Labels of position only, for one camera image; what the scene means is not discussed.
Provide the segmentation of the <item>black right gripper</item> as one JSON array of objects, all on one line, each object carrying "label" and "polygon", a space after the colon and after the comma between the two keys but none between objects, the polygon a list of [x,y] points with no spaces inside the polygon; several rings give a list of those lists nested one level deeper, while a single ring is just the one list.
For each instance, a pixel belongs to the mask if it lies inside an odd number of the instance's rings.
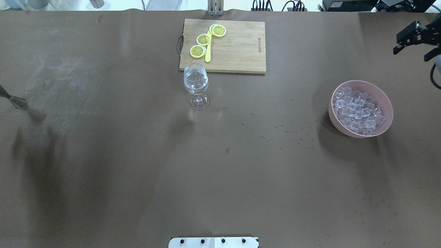
[{"label": "black right gripper", "polygon": [[[397,34],[397,45],[393,48],[393,54],[397,55],[405,47],[417,44],[440,44],[440,22],[432,22],[422,25],[419,21],[410,23],[407,27]],[[440,48],[433,48],[424,55],[424,61],[428,62],[440,55]]]}]

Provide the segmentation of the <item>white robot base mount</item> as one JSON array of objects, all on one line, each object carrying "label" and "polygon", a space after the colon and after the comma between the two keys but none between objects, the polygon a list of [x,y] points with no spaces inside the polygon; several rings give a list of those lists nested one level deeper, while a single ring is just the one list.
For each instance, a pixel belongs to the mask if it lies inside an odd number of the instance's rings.
[{"label": "white robot base mount", "polygon": [[260,248],[258,237],[175,237],[169,248]]}]

